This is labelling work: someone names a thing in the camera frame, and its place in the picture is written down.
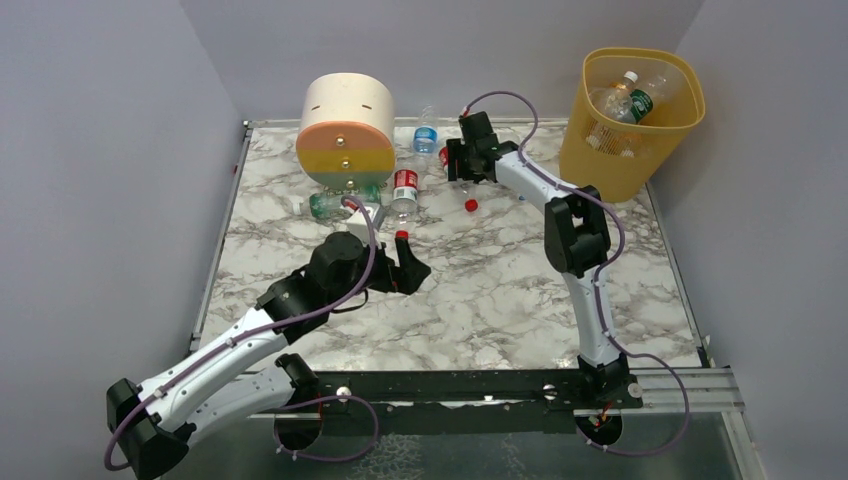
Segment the red label clear bottle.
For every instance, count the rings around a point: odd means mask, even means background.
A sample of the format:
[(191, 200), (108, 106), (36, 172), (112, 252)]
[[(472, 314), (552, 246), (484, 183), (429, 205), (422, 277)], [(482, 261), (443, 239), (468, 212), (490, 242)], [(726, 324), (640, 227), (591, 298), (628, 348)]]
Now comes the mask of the red label clear bottle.
[[(439, 151), (439, 159), (445, 177), (448, 177), (450, 161), (446, 146), (443, 146)], [(457, 181), (449, 181), (449, 184), (452, 186), (454, 196), (462, 202), (467, 212), (473, 213), (479, 208), (475, 194), (475, 184), (473, 182), (458, 179)]]

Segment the clear bottle red cap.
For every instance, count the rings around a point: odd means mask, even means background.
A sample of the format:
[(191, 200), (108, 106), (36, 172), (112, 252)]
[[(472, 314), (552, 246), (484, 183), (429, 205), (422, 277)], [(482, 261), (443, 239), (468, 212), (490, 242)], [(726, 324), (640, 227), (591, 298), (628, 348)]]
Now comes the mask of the clear bottle red cap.
[[(620, 81), (622, 78), (629, 79), (633, 81), (636, 85), (639, 75), (633, 71), (626, 71), (618, 80)], [(619, 96), (615, 95), (611, 90), (610, 85), (604, 88), (593, 88), (589, 92), (589, 98), (592, 105), (595, 107), (597, 111), (602, 113), (605, 117), (615, 120), (621, 123), (622, 118), (625, 116), (625, 112), (629, 109), (630, 106), (630, 95)]]

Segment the clear bottle green label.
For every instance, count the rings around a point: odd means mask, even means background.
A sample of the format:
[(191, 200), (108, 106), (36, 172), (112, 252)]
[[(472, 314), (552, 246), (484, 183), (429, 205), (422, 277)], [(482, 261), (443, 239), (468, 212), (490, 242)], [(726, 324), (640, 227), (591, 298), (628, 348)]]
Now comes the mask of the clear bottle green label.
[(646, 77), (637, 82), (630, 93), (630, 106), (622, 121), (627, 124), (639, 124), (657, 106), (671, 95), (669, 79), (661, 74)]

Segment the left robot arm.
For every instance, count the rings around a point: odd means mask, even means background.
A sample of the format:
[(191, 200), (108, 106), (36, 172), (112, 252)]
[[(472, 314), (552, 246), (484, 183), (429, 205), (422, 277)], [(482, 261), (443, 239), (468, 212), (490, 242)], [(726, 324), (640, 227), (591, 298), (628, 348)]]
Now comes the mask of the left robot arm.
[[(286, 368), (254, 375), (245, 393), (235, 379), (324, 325), (339, 305), (363, 291), (415, 293), (431, 269), (412, 253), (406, 234), (396, 236), (395, 247), (396, 258), (389, 258), (374, 234), (360, 239), (350, 232), (332, 233), (306, 265), (274, 282), (218, 338), (140, 383), (116, 381), (107, 391), (112, 436), (105, 467), (157, 479), (214, 426), (264, 410), (273, 400), (290, 400), (302, 384)], [(120, 466), (112, 461), (115, 449), (126, 459)]]

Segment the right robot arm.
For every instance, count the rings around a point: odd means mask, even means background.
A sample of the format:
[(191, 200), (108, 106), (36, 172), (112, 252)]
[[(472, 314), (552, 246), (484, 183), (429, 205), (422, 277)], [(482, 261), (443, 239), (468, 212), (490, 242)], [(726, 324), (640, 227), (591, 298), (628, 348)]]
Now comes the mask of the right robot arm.
[(526, 157), (522, 146), (499, 140), (484, 112), (465, 113), (458, 124), (460, 137), (447, 140), (442, 155), (449, 180), (497, 183), (540, 211), (546, 258), (562, 274), (573, 304), (581, 393), (589, 401), (617, 403), (630, 371), (614, 339), (604, 269), (611, 237), (599, 193), (556, 178)]

